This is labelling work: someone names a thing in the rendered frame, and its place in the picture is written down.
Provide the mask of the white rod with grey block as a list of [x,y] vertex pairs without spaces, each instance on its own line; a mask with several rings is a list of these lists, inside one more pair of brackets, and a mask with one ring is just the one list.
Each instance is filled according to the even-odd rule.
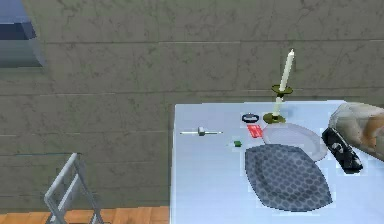
[[182,131],[182,134],[205,136],[221,134],[221,131],[207,131],[203,127],[198,127],[196,131]]

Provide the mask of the red card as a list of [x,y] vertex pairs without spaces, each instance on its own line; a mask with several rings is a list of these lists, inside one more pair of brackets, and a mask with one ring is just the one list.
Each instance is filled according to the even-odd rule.
[[248,125],[247,129],[251,135],[252,138],[260,138],[263,136],[262,128],[259,125]]

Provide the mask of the pale blue table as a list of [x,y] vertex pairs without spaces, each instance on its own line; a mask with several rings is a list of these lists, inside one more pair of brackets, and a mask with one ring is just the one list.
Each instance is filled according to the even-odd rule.
[[[317,163],[332,204],[305,213],[261,204],[245,173],[244,152],[263,140],[251,137],[241,117],[273,108],[272,102],[175,106],[170,224],[384,224],[384,162],[361,151],[358,174],[345,174],[331,154]],[[182,134],[198,127],[221,134]]]

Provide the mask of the olive green candle holder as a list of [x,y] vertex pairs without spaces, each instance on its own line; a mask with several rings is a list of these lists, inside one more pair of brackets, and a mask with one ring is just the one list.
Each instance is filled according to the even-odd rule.
[[272,112],[263,115],[263,120],[267,124],[285,123],[286,119],[281,115],[280,109],[284,96],[292,94],[293,89],[291,87],[286,87],[284,90],[281,90],[279,85],[273,85],[271,90],[276,93],[274,108]]

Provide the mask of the white candle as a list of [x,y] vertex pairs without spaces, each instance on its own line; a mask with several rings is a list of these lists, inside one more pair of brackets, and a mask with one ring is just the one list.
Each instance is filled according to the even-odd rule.
[[283,74],[282,74],[280,85],[279,85],[279,91],[284,91],[287,87],[287,81],[290,75],[290,70],[293,64],[294,57],[295,57],[295,52],[293,49],[291,49],[286,58]]

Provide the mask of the white plate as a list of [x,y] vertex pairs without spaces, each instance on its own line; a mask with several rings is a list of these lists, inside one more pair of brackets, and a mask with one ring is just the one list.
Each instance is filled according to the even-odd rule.
[[322,160],[328,152],[318,134],[297,124],[268,124],[263,129],[262,138],[265,144],[299,147],[315,162]]

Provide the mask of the grey patterned dish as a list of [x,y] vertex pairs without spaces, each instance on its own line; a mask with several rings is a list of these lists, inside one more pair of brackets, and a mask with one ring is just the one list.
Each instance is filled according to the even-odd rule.
[[248,148],[245,173],[260,202],[269,208],[308,212],[333,202],[320,168],[299,147],[267,144]]

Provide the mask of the grey chair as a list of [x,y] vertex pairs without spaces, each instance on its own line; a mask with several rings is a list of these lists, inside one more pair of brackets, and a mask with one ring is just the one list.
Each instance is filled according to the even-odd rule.
[[[72,180],[69,186],[64,189],[64,194],[58,203],[54,200],[54,193],[64,185],[65,177],[74,171]],[[88,224],[105,224],[102,216],[101,209],[97,205],[93,194],[89,191],[84,177],[84,165],[79,157],[78,153],[72,153],[60,170],[51,186],[44,194],[44,202],[50,211],[45,224],[68,224],[65,220],[65,214],[67,213],[70,205],[73,203],[77,193],[82,191],[87,201],[90,203],[93,213],[91,215]]]

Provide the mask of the black remote control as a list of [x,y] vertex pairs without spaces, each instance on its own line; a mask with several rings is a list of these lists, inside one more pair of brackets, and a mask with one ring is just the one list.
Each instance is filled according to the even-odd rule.
[[359,173],[363,169],[360,158],[336,129],[325,129],[322,139],[346,174]]

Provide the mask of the beige and brown lump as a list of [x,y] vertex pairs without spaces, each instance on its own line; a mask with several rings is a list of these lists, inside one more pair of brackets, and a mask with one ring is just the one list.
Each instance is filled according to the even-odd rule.
[[328,126],[351,146],[384,162],[384,108],[342,103],[330,116]]

